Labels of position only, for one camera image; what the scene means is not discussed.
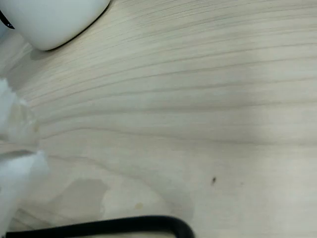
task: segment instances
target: white mug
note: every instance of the white mug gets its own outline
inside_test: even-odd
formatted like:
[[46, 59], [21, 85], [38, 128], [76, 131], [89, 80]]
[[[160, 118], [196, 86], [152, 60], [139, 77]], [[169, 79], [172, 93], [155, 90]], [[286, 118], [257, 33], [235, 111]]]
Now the white mug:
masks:
[[71, 40], [106, 9], [110, 0], [0, 0], [0, 19], [31, 45], [51, 50]]

